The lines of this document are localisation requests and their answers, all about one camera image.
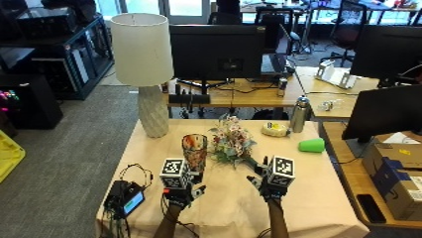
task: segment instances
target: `black cabinet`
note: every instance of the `black cabinet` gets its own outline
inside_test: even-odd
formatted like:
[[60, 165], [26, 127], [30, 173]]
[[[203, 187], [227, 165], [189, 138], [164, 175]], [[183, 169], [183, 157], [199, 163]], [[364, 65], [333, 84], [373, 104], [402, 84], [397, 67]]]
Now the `black cabinet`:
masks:
[[2, 40], [0, 65], [6, 73], [43, 74], [56, 99], [84, 100], [113, 65], [103, 17], [68, 36]]

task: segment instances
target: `yellow object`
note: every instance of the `yellow object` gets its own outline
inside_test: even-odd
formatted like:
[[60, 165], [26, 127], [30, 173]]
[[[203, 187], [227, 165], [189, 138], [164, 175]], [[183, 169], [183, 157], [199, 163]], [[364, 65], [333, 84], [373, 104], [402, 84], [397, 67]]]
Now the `yellow object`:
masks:
[[273, 137], [285, 137], [291, 134], [291, 130], [285, 125], [275, 122], [264, 123], [261, 133]]
[[26, 150], [0, 130], [0, 182], [26, 157]]

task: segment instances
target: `office chair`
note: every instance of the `office chair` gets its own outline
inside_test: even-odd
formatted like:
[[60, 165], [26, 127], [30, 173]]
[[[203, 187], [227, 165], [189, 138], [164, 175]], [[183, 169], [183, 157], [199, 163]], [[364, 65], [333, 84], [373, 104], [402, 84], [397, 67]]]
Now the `office chair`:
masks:
[[357, 46], [360, 32], [366, 23], [366, 6], [344, 0], [330, 38], [334, 45], [345, 49], [345, 52], [342, 55], [332, 53], [332, 56], [322, 58], [321, 61], [341, 59], [341, 66], [345, 65], [346, 60], [353, 61], [349, 51], [353, 51]]
[[414, 21], [413, 21], [413, 23], [412, 23], [412, 26], [413, 26], [413, 27], [422, 27], [422, 8], [421, 8], [421, 10], [420, 10], [420, 12], [418, 12], [418, 15], [417, 15], [416, 18], [414, 18]]
[[265, 26], [267, 54], [276, 54], [280, 41], [288, 38], [287, 55], [292, 55], [293, 9], [257, 7], [255, 25]]
[[209, 25], [240, 25], [241, 18], [233, 14], [212, 12]]

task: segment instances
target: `desk lamp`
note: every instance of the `desk lamp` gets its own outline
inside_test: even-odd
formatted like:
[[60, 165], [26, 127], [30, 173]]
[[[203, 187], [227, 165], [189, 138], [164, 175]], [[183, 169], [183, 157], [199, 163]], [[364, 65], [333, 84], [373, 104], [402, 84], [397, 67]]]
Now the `desk lamp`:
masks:
[[169, 131], [169, 111], [159, 85], [173, 77], [169, 21], [161, 15], [133, 13], [111, 19], [119, 81], [139, 87], [139, 116], [147, 135]]

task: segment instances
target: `black box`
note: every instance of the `black box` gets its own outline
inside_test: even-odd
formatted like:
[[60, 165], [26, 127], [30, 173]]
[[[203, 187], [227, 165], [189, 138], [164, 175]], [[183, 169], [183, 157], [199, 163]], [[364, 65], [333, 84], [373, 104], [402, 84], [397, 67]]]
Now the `black box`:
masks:
[[18, 129], [54, 129], [64, 117], [40, 74], [0, 75], [0, 110]]
[[16, 22], [28, 40], [71, 35], [78, 27], [75, 12], [70, 7], [30, 8]]
[[0, 40], [22, 37], [16, 18], [27, 9], [26, 0], [0, 0]]

